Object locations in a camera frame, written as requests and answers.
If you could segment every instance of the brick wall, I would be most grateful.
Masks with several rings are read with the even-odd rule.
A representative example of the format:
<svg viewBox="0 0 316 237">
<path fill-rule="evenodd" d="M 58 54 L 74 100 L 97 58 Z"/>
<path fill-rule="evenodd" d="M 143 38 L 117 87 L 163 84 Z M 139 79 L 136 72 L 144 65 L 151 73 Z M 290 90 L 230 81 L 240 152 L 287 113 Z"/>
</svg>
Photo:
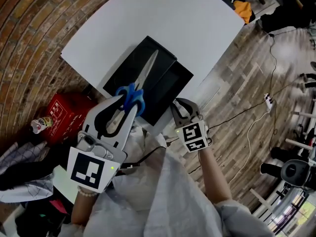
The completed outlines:
<svg viewBox="0 0 316 237">
<path fill-rule="evenodd" d="M 0 144 L 4 146 L 57 91 L 87 82 L 60 53 L 108 0 L 0 0 Z"/>
</svg>

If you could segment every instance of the blue scissor handle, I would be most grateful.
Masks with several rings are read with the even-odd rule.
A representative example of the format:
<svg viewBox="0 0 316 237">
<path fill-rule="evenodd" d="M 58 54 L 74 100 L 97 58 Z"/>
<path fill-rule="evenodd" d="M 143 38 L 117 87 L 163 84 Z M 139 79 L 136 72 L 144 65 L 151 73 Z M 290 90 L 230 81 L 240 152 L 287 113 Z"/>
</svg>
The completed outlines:
<svg viewBox="0 0 316 237">
<path fill-rule="evenodd" d="M 143 98 L 143 94 L 143 89 L 135 91 L 135 83 L 131 83 L 129 86 L 122 86 L 118 88 L 115 92 L 115 96 L 125 96 L 123 107 L 120 107 L 119 110 L 129 112 L 133 108 L 133 106 L 137 104 L 138 112 L 136 114 L 136 117 L 142 115 L 145 110 L 145 101 Z"/>
</svg>

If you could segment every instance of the bracelet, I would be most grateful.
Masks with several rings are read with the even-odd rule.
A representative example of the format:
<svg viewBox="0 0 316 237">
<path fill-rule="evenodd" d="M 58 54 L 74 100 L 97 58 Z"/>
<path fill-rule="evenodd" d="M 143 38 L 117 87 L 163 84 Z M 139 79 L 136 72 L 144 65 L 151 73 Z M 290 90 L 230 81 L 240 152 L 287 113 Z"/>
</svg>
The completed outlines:
<svg viewBox="0 0 316 237">
<path fill-rule="evenodd" d="M 78 192 L 79 192 L 81 195 L 85 196 L 85 197 L 94 197 L 94 196 L 98 195 L 97 192 L 86 193 L 86 192 L 84 192 L 84 191 L 82 190 L 82 188 L 81 188 L 80 186 L 78 186 Z"/>
</svg>

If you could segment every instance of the sleeve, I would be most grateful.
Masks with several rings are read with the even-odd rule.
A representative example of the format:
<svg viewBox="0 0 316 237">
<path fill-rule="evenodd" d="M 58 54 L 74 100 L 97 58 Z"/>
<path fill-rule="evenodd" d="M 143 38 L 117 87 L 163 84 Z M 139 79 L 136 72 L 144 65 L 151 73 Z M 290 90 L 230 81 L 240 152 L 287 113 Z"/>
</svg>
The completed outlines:
<svg viewBox="0 0 316 237">
<path fill-rule="evenodd" d="M 84 227 L 74 224 L 63 224 L 58 237 L 83 237 Z"/>
<path fill-rule="evenodd" d="M 244 205 L 233 201 L 223 201 L 215 205 L 226 231 L 234 237 L 274 237 L 268 226 L 251 215 Z"/>
</svg>

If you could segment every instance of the power strip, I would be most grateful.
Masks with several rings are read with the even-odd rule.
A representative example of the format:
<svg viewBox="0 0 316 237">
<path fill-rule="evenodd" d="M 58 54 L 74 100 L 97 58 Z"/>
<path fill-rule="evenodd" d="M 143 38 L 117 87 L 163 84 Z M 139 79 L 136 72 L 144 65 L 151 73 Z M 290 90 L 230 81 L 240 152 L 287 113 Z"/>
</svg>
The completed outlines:
<svg viewBox="0 0 316 237">
<path fill-rule="evenodd" d="M 273 108 L 273 100 L 270 98 L 269 94 L 265 94 L 265 101 L 267 105 L 267 110 L 270 112 Z"/>
</svg>

